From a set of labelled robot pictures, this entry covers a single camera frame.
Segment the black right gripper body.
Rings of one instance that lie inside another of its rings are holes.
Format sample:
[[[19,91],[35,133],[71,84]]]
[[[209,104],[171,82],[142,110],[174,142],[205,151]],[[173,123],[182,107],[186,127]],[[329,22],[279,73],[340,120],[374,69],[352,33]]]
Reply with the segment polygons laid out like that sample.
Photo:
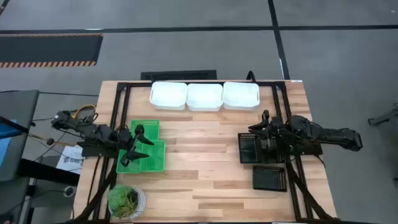
[[[284,155],[290,154],[288,130],[280,117],[270,117],[266,128],[267,139],[276,138],[278,148]]]

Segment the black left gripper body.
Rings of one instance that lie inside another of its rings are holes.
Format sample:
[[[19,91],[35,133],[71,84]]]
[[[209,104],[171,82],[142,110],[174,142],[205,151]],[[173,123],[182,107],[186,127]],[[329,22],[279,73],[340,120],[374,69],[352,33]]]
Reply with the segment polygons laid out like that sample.
[[[117,147],[119,150],[127,152],[136,150],[137,135],[131,133],[128,128],[119,128],[116,130],[118,137]]]

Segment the green plastic basket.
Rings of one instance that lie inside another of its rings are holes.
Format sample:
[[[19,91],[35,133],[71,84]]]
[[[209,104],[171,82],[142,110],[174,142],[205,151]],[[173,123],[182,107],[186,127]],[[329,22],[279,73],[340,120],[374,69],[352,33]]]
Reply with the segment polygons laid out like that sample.
[[[154,145],[143,144],[141,153],[149,157],[139,159],[140,172],[163,172],[165,169],[165,141],[154,141]]]
[[[158,119],[133,119],[131,121],[132,135],[135,136],[136,126],[143,125],[144,137],[150,141],[159,140],[160,121]]]
[[[125,153],[127,153],[127,150],[125,149],[120,149],[119,150],[119,155],[118,155],[118,159],[117,159],[117,166],[116,166],[116,172],[118,174],[136,174],[136,173],[140,173],[140,160],[136,159],[133,161],[129,161],[129,164],[127,167],[124,167],[121,164],[121,159],[123,157],[123,155],[125,155]]]

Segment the black plastic basket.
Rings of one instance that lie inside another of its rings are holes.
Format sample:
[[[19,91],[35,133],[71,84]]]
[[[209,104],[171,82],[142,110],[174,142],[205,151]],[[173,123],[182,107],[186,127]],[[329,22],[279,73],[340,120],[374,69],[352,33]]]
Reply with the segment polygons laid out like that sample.
[[[286,192],[285,170],[281,167],[254,166],[252,187],[255,190]]]
[[[265,138],[260,138],[257,137],[257,156],[259,158],[259,163],[262,164],[276,164],[276,163],[283,163],[285,162],[285,156],[282,153],[282,151],[278,148],[276,138],[271,138],[274,140],[274,153],[271,157],[263,157],[262,155],[262,148],[261,148],[261,139]]]
[[[259,162],[256,148],[256,136],[251,133],[238,134],[239,160],[242,164]]]

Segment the white plastic basket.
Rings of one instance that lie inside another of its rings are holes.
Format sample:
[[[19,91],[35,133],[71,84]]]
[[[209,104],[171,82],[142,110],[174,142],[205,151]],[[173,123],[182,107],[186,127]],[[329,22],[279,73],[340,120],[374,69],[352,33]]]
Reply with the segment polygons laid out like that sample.
[[[224,82],[223,107],[226,110],[255,110],[260,104],[259,85],[256,83]]]
[[[154,82],[149,101],[158,110],[184,110],[187,100],[187,84]]]
[[[187,106],[190,111],[219,111],[223,105],[223,87],[220,84],[187,86]]]

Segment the potted green plant white pot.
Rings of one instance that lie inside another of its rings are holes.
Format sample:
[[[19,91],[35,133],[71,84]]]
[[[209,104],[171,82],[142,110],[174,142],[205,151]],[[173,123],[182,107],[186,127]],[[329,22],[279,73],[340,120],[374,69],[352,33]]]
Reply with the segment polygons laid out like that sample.
[[[132,220],[144,213],[145,193],[136,187],[117,184],[108,192],[108,210],[113,217]]]

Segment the white printed paper sheet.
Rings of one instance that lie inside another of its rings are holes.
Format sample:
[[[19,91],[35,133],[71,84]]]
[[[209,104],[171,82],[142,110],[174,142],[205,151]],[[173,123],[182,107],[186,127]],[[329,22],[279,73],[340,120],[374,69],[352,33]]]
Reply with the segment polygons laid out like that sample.
[[[80,175],[83,161],[84,157],[80,146],[65,146],[56,168]]]

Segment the grey floor stand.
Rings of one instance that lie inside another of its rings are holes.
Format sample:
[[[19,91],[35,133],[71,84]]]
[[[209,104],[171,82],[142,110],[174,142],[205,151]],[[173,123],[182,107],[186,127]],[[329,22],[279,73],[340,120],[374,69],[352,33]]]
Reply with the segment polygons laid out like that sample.
[[[371,127],[379,126],[382,123],[396,123],[398,124],[398,103],[393,103],[394,109],[390,110],[376,118],[369,118],[368,124]]]

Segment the grey side desk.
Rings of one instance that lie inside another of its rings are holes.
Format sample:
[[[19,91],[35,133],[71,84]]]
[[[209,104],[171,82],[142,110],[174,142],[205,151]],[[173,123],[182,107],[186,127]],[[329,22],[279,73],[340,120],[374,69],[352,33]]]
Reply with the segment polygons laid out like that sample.
[[[39,97],[38,90],[0,93],[0,116],[29,129]],[[0,140],[0,182],[13,179],[22,159],[27,134]]]

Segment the black hazard-striped floor mat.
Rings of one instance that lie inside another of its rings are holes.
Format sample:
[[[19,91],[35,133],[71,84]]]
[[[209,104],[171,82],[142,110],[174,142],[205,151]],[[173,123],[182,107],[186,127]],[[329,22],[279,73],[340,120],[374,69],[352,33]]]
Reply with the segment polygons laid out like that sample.
[[[0,35],[0,68],[93,67],[103,34]]]

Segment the black metal table frame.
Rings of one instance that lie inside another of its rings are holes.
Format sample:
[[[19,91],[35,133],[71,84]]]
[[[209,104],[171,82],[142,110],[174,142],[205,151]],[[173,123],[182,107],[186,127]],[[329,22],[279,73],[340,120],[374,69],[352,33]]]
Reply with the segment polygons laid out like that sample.
[[[165,170],[120,174],[120,184],[144,191],[147,205],[138,223],[270,222],[295,220],[290,192],[255,190],[252,171],[239,162],[238,134],[275,106],[310,117],[302,82],[287,81],[286,96],[260,89],[254,111],[194,112],[154,108],[151,83],[105,81],[96,106],[97,123],[117,127],[121,119],[157,119],[165,141]]]

